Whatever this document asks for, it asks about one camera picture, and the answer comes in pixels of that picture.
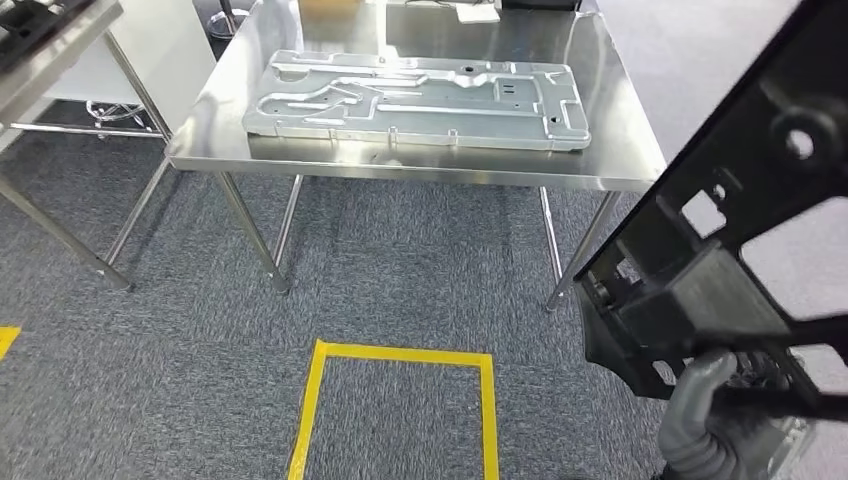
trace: hole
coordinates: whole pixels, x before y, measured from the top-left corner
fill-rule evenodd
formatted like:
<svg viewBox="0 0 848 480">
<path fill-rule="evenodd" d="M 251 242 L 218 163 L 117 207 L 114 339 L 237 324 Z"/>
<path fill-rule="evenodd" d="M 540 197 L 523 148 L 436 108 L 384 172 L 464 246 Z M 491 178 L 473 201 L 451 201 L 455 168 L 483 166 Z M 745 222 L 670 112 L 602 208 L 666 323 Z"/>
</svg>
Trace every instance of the hole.
<svg viewBox="0 0 848 480">
<path fill-rule="evenodd" d="M 721 185 L 716 185 L 713 187 L 713 195 L 715 195 L 719 200 L 724 200 L 727 196 L 727 191 Z"/>
<path fill-rule="evenodd" d="M 690 198 L 680 210 L 680 213 L 701 238 L 706 238 L 727 225 L 727 218 L 703 190 Z"/>
<path fill-rule="evenodd" d="M 652 365 L 666 385 L 677 385 L 677 377 L 674 376 L 674 371 L 667 363 L 663 360 L 657 360 Z"/>
<path fill-rule="evenodd" d="M 796 320 L 848 313 L 846 218 L 848 198 L 829 198 L 742 245 L 742 260 Z"/>
<path fill-rule="evenodd" d="M 813 145 L 813 137 L 803 130 L 790 130 L 786 136 L 786 148 L 798 157 L 799 160 L 806 160 L 812 156 L 815 151 Z"/>
<path fill-rule="evenodd" d="M 848 393 L 848 369 L 830 345 L 791 347 L 790 353 L 804 367 L 807 376 L 825 393 Z"/>
</svg>

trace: floor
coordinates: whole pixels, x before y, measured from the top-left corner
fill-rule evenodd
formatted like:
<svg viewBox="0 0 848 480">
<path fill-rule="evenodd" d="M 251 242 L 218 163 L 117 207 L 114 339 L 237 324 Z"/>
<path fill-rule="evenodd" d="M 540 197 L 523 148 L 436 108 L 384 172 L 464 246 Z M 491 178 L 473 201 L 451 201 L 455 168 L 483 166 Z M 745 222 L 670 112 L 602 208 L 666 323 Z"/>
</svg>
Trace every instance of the floor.
<svg viewBox="0 0 848 480">
<path fill-rule="evenodd" d="M 678 3 L 601 3 L 669 157 L 791 4 Z M 59 104 L 45 120 L 82 115 Z M 103 252 L 161 148 L 28 133 L 0 169 Z M 291 179 L 236 181 L 272 238 Z M 567 257 L 601 196 L 551 194 Z M 583 360 L 570 300 L 543 311 L 535 189 L 310 178 L 288 297 L 209 176 L 169 174 L 138 232 L 119 261 L 136 289 L 113 292 L 0 202 L 0 323 L 23 328 L 0 362 L 0 478 L 280 478 L 316 338 L 492 353 L 502 478 L 644 480 L 662 465 L 662 402 Z M 481 478 L 479 388 L 460 367 L 328 360 L 305 478 Z M 798 478 L 845 471 L 844 430 L 826 428 L 836 440 Z"/>
</svg>

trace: black plastic frame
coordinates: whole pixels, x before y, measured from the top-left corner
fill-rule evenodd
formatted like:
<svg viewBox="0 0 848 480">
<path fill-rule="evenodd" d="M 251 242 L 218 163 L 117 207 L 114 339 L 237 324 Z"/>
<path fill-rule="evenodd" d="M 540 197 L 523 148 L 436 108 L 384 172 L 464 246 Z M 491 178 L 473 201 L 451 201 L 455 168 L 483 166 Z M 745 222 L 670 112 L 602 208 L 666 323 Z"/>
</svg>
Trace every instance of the black plastic frame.
<svg viewBox="0 0 848 480">
<path fill-rule="evenodd" d="M 803 1 L 574 278 L 587 360 L 618 374 L 636 395 L 671 395 L 653 362 L 679 376 L 685 359 L 729 348 L 767 355 L 786 382 L 724 387 L 719 405 L 848 420 L 848 395 L 820 392 L 788 352 L 827 344 L 848 361 L 848 315 L 793 318 L 740 259 L 747 241 L 848 196 L 845 25 L 848 2 Z M 812 140 L 811 154 L 789 148 L 792 131 Z M 681 212 L 699 192 L 726 219 L 705 238 Z"/>
</svg>

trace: screw hole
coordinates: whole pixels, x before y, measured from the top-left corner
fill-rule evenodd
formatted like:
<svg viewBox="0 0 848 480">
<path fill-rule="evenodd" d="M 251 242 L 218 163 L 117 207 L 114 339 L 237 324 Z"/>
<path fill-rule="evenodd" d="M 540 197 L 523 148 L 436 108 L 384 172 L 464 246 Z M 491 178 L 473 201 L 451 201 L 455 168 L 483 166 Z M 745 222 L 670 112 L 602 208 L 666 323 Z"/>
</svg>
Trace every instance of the screw hole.
<svg viewBox="0 0 848 480">
<path fill-rule="evenodd" d="M 789 149 L 799 160 L 806 160 L 813 155 L 815 146 L 813 137 L 803 130 L 790 130 L 786 136 L 786 148 Z"/>
</svg>

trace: gray glove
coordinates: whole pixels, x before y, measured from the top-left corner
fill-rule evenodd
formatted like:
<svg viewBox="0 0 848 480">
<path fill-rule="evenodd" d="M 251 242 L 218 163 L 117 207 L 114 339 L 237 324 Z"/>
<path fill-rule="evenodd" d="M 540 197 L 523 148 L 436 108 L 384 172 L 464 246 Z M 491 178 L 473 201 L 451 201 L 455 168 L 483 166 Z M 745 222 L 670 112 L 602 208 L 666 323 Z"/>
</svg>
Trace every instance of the gray glove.
<svg viewBox="0 0 848 480">
<path fill-rule="evenodd" d="M 771 479 L 797 453 L 796 444 L 809 432 L 803 420 L 712 411 L 713 394 L 737 374 L 737 365 L 735 354 L 715 351 L 686 367 L 660 426 L 665 480 Z"/>
</svg>

